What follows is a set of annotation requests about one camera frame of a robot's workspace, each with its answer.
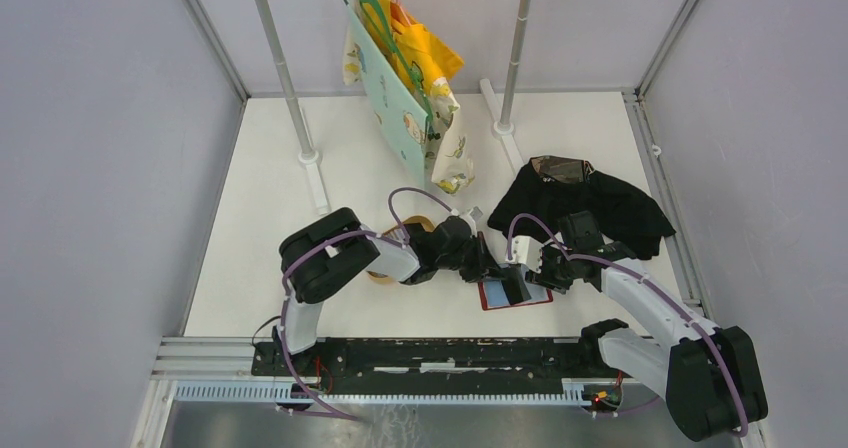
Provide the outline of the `black credit card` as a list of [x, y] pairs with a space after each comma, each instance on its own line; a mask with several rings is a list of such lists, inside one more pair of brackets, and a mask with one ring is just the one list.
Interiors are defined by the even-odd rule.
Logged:
[[510, 306], [525, 303], [531, 299], [520, 264], [506, 264], [500, 268], [499, 276]]

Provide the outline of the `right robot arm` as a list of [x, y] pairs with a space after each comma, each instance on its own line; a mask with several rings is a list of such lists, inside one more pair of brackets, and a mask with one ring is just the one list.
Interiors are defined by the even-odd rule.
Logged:
[[638, 381], [661, 399], [678, 429], [692, 441], [719, 434], [742, 438], [765, 419], [769, 404], [753, 340], [738, 326], [723, 328], [671, 296], [623, 243], [606, 243], [588, 212], [561, 220], [555, 234], [541, 219], [522, 213], [543, 232], [540, 265], [529, 282], [567, 291], [577, 281], [616, 302], [644, 330], [608, 319], [582, 329], [580, 368], [591, 376], [610, 369]]

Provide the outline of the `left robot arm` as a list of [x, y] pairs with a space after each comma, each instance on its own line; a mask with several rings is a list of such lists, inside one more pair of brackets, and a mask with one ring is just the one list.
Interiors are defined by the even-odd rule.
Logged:
[[285, 301], [275, 360], [295, 376], [313, 365], [323, 303], [363, 272], [404, 285], [428, 282], [440, 271], [456, 272], [466, 283], [505, 278], [473, 211], [439, 224], [414, 216], [378, 233], [344, 207], [285, 238], [278, 253]]

